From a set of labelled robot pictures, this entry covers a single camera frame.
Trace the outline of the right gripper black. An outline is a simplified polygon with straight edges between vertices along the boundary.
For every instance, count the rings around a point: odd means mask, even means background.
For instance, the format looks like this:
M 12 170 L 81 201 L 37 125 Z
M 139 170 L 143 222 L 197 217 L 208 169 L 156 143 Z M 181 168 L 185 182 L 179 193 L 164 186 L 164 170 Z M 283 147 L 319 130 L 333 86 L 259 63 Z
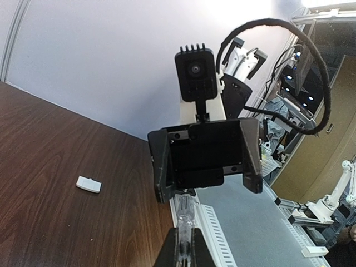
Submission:
M 193 123 L 152 131 L 147 137 L 158 203 L 178 188 L 219 186 L 243 173 L 243 185 L 262 193 L 260 122 L 255 118 Z

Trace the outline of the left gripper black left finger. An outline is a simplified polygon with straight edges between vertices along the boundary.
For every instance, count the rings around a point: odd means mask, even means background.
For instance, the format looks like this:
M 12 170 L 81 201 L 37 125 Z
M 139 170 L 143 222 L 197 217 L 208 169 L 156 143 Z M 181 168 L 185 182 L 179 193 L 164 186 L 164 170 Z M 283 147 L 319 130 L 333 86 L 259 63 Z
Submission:
M 177 263 L 178 228 L 171 228 L 156 258 L 155 267 L 174 267 Z

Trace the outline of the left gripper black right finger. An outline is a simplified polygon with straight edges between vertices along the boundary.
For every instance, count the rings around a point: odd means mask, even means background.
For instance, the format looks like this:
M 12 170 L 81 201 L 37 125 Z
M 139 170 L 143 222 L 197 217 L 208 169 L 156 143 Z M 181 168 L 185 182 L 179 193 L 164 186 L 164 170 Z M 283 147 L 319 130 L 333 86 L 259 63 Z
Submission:
M 216 267 L 202 231 L 199 228 L 193 228 L 191 241 L 191 266 Z

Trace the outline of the clear handle screwdriver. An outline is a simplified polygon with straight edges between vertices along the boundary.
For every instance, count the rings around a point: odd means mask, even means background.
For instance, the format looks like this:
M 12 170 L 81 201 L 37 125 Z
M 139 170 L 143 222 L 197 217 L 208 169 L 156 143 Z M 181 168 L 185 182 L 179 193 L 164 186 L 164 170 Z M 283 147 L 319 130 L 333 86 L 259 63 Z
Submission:
M 179 231 L 177 263 L 178 266 L 190 266 L 192 231 L 195 228 L 194 200 L 190 194 L 183 194 L 179 197 L 176 211 Z

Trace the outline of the white battery cover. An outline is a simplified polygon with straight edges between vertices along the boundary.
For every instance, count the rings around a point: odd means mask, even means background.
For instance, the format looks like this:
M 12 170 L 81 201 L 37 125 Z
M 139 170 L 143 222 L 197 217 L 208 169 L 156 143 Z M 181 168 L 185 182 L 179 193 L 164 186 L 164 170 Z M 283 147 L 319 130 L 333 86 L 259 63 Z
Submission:
M 101 191 L 102 183 L 95 181 L 91 178 L 79 176 L 76 182 L 76 187 L 88 192 L 99 194 Z

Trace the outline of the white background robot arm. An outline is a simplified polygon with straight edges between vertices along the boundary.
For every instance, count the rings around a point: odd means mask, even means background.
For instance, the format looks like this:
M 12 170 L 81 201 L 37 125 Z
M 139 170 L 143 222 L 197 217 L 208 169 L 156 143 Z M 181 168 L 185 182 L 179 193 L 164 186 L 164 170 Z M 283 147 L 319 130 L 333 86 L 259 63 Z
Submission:
M 340 204 L 355 208 L 355 163 L 342 163 L 334 190 L 317 202 L 282 199 L 268 184 L 253 194 L 239 175 L 196 196 L 217 266 L 329 266 L 335 241 L 316 237 L 335 224 Z

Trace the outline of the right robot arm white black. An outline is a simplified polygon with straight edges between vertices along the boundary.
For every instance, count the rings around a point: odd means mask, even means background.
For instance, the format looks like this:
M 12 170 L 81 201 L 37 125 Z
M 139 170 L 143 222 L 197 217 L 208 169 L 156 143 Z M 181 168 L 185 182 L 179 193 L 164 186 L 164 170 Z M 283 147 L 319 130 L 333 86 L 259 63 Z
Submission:
M 267 55 L 243 44 L 234 38 L 219 66 L 204 44 L 182 47 L 175 55 L 181 123 L 147 136 L 159 203 L 179 191 L 220 186 L 235 174 L 242 174 L 248 190 L 262 192 L 260 123 L 240 113 L 252 93 L 245 81 Z

